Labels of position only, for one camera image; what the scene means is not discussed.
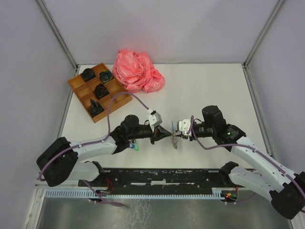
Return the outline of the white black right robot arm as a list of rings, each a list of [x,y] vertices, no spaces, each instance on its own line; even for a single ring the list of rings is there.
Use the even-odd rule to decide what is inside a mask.
[[[225,148],[254,169],[250,172],[235,162],[226,163],[219,174],[219,182],[223,186],[235,184],[253,191],[267,199],[286,219],[304,213],[304,172],[298,174],[261,152],[244,131],[226,122],[218,106],[207,106],[202,109],[202,114],[203,122],[199,124],[194,117],[177,123],[181,137],[190,141],[211,137],[216,145],[209,147],[210,150]]]

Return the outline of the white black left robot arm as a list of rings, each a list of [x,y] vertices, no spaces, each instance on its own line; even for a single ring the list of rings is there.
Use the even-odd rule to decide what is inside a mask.
[[[148,138],[151,144],[170,137],[154,114],[149,119],[153,124],[140,124],[135,115],[128,115],[108,136],[87,141],[56,139],[36,160],[40,169],[39,180],[55,187],[67,180],[86,180],[95,186],[105,182],[102,166],[94,157],[114,155],[130,147],[132,140]]]

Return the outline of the black rolled item lower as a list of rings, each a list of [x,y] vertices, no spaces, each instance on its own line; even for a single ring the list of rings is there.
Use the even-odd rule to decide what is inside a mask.
[[[101,114],[102,112],[104,112],[104,109],[99,102],[90,99],[90,103],[91,103],[91,107],[89,109],[89,113],[91,117],[95,117]]]

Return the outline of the crumpled pink plastic bag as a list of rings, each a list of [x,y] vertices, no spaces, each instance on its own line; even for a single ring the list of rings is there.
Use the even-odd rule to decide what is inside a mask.
[[[136,53],[120,49],[112,68],[113,76],[130,93],[144,91],[153,93],[161,90],[165,84],[164,77],[154,67],[147,53]]]

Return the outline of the black rolled item centre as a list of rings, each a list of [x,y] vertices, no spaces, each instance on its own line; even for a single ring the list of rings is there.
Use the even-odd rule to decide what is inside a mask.
[[[103,84],[99,84],[94,89],[94,95],[99,100],[109,94],[107,88]]]

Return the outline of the black yellow rolled item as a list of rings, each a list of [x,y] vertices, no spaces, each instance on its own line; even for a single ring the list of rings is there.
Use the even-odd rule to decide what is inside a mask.
[[[102,83],[107,83],[113,79],[113,74],[109,70],[104,70],[99,73],[99,79]]]

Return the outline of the brown wooden compartment tray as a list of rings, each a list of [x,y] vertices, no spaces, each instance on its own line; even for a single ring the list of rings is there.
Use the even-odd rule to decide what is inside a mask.
[[[86,67],[68,84],[94,123],[132,100],[130,95],[122,94],[125,88],[103,63]]]

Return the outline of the black rolled item top left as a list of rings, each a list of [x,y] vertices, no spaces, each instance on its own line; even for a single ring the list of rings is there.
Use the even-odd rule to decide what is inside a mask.
[[[95,72],[92,68],[86,68],[81,74],[81,78],[84,80],[84,82],[87,82],[93,78],[96,77]]]

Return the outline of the black metal base rail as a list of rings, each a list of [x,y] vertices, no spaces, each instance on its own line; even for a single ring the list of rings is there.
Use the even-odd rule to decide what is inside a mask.
[[[121,192],[178,192],[193,194],[212,188],[235,189],[236,185],[225,178],[218,169],[173,168],[106,168],[93,181],[91,187],[109,188],[111,194]]]

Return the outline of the aluminium frame post right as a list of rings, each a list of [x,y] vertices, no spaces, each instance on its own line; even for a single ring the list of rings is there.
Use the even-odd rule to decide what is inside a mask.
[[[270,31],[272,25],[274,24],[276,18],[278,17],[278,15],[280,14],[282,8],[284,7],[284,5],[286,4],[286,0],[278,0],[276,5],[274,6],[270,16],[268,17],[267,21],[265,22],[263,28],[261,29],[259,35],[257,36],[250,52],[248,53],[243,66],[247,67],[250,65],[250,63],[252,62],[255,54],[257,53],[257,51],[259,50],[259,47],[261,46],[262,42],[264,41],[266,35],[268,34],[268,32]]]

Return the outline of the aluminium frame post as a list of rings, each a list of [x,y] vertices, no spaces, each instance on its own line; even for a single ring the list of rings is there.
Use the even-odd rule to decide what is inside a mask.
[[[278,15],[280,14],[282,8],[284,7],[284,5],[286,4],[286,0],[278,0],[276,5],[274,6],[270,16],[268,17],[267,21],[265,22],[263,28],[261,29],[259,35],[257,36],[250,52],[248,53],[243,66],[247,67],[250,65],[250,63],[252,62],[255,54],[257,53],[257,51],[259,50],[259,47],[261,46],[262,42],[264,41],[266,35],[268,34],[268,32],[270,31],[272,25],[274,24],[276,18],[278,17]]]
[[[50,30],[52,31],[53,35],[55,36],[58,44],[60,45],[61,49],[63,50],[65,56],[67,57],[69,63],[74,69],[78,68],[78,64],[76,63],[74,57],[72,56],[66,42],[64,41],[58,27],[55,24],[55,21],[49,11],[46,3],[44,0],[35,0],[34,1],[38,6],[39,10],[41,11],[43,17],[45,18]]]

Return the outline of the aluminium front frame rail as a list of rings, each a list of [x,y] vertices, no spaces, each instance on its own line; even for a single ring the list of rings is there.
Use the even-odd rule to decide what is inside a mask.
[[[57,188],[57,189],[79,189],[80,187],[78,186],[77,182],[63,182],[62,184],[59,184],[54,187],[50,187],[46,182],[37,182],[35,184],[36,188]]]

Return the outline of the aluminium frame post left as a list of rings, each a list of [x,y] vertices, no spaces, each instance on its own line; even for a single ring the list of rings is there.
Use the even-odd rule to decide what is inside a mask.
[[[43,17],[45,18],[50,30],[52,31],[53,35],[55,36],[58,44],[60,45],[61,49],[63,50],[65,56],[67,57],[69,63],[74,69],[78,68],[78,64],[76,63],[74,57],[72,56],[66,42],[64,41],[58,27],[55,24],[55,21],[49,11],[46,3],[44,0],[35,0],[34,1],[38,6],[39,10],[41,11]]]

